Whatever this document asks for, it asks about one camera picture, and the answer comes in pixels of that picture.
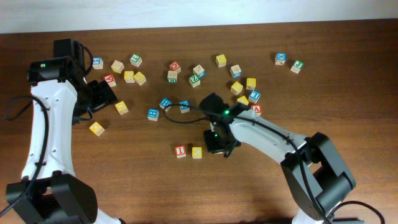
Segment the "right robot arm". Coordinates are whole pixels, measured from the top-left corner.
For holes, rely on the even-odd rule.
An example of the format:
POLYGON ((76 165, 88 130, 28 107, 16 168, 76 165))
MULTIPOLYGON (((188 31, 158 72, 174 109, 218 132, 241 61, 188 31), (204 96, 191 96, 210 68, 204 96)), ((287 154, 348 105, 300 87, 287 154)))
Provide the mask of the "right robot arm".
POLYGON ((296 134, 265 120, 250 107, 229 106, 216 94, 199 104, 211 128, 208 152, 229 157, 246 143, 280 164, 299 207, 292 223, 326 223, 327 216, 356 187, 356 181, 328 136, 296 134))

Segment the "yellow C block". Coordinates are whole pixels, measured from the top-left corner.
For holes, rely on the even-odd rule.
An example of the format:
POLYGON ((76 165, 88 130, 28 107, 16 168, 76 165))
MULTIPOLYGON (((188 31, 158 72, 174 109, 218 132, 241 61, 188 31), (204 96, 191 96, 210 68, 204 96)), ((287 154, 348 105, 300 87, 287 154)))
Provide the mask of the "yellow C block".
POLYGON ((192 158, 201 159, 202 158, 202 147, 192 147, 192 158))

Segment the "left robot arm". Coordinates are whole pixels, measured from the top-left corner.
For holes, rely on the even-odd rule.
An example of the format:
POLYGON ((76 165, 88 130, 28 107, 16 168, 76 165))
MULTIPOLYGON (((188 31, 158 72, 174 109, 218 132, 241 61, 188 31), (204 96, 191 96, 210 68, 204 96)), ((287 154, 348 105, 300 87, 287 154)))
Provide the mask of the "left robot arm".
POLYGON ((8 184, 5 215, 14 210, 25 223, 123 223, 98 208, 92 187, 77 179, 72 163, 72 126, 117 102, 106 81, 87 82, 87 47, 56 40, 53 58, 33 62, 26 111, 33 108, 32 134, 21 181, 8 184))

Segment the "red A block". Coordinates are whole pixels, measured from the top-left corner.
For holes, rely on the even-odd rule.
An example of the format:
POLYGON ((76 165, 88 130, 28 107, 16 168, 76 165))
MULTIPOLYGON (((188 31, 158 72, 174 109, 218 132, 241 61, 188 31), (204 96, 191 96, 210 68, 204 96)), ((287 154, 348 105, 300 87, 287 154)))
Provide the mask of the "red A block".
POLYGON ((260 116, 262 114, 262 106, 261 105, 253 104, 253 105, 251 105, 251 109, 258 116, 260 116))

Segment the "red I block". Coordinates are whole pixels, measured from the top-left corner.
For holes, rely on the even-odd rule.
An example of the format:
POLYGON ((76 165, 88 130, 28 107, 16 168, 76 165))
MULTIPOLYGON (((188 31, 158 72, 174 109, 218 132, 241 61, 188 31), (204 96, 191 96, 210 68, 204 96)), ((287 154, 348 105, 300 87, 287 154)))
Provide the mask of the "red I block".
POLYGON ((185 157, 187 155, 185 146, 184 145, 176 146, 175 147, 175 155, 177 158, 185 157))

